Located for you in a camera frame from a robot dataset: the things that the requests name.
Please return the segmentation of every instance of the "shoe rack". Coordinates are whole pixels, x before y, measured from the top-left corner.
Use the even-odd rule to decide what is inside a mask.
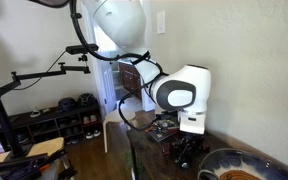
[[[94,132],[102,131],[102,120],[98,104],[77,107],[69,112],[57,112],[57,107],[32,118],[31,112],[10,116],[13,130],[21,145],[40,143],[46,140],[63,137],[66,145],[76,144],[89,139]],[[0,143],[5,151],[10,146],[0,126]]]

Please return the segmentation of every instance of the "dark wooden table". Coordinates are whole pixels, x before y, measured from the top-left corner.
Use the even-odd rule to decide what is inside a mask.
[[[137,171],[135,170],[137,168],[135,156],[142,162],[148,176],[153,180],[195,180],[197,179],[198,166],[207,155],[207,153],[197,155],[196,159],[193,160],[192,167],[184,170],[177,167],[174,160],[163,156],[163,142],[156,142],[148,133],[132,129],[127,132],[127,136],[131,144],[135,179],[138,179]],[[206,133],[205,139],[210,144],[211,151],[230,147],[209,133]]]

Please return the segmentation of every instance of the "white wall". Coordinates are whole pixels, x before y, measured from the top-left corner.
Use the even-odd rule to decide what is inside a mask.
[[[288,166],[288,1],[151,1],[152,57],[212,73],[206,127]],[[166,11],[166,34],[156,14]]]
[[[66,46],[77,44],[80,43],[68,6],[51,9],[23,0],[0,0],[0,86],[11,82],[11,71],[18,74],[46,71]],[[83,66],[78,57],[66,53],[59,62]],[[23,81],[21,87],[32,82]],[[11,115],[31,111],[34,105],[39,109],[56,106],[61,98],[77,98],[85,92],[97,96],[94,75],[68,72],[64,76],[44,78],[27,90],[12,91],[2,100]]]

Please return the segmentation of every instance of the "light switch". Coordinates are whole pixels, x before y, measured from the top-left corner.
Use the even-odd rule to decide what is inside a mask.
[[[157,13],[157,34],[165,33],[165,11]]]

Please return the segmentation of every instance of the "blue patterned bowl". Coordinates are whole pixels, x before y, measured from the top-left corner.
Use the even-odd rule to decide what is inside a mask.
[[[278,164],[237,149],[211,152],[203,159],[198,172],[198,180],[288,180],[288,171]]]

